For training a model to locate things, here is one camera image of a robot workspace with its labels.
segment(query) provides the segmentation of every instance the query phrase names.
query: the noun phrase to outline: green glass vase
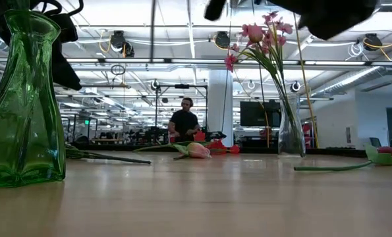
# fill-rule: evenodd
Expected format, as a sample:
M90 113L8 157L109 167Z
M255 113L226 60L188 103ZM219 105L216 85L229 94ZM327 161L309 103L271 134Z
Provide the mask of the green glass vase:
M65 145L51 73L61 29L32 11L10 10L10 52L0 83L0 186L62 180Z

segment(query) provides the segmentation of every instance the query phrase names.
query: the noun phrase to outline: chair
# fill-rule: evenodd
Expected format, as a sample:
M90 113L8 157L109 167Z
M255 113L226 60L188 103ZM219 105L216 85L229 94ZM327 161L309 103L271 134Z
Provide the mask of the chair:
M370 138L370 143L374 147L381 147L381 143L380 143L379 138Z

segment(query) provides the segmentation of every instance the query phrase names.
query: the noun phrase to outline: headphones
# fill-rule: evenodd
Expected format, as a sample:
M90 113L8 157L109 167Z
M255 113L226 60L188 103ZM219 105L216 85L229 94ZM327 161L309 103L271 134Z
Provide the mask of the headphones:
M191 98L186 97L186 98L183 98L182 100L187 100L187 101L189 101L189 102L190 102L190 108L193 107L194 103L193 103L193 100L192 100Z

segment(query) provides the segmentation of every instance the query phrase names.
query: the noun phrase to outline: desk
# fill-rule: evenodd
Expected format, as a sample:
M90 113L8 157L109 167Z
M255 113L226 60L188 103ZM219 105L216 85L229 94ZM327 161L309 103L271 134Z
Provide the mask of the desk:
M153 165L68 161L64 182L0 188L0 237L392 236L392 167L302 173L275 155L103 153Z
M121 139L107 139L107 138L105 138L105 139L99 139L99 138L93 138L93 139L91 139L90 140L91 142L93 142L93 143L98 143L98 142L100 142L100 143L102 143L102 144L110 144L110 143L115 143L115 142L121 142L122 140Z

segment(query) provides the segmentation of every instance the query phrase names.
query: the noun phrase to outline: man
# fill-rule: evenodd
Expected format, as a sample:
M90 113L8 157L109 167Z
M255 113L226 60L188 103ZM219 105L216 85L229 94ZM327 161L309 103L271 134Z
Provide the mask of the man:
M168 130L174 134L175 142L194 141L194 134L200 128L197 116L190 112L193 106L191 98L184 98L181 101L182 109L175 112L168 124Z

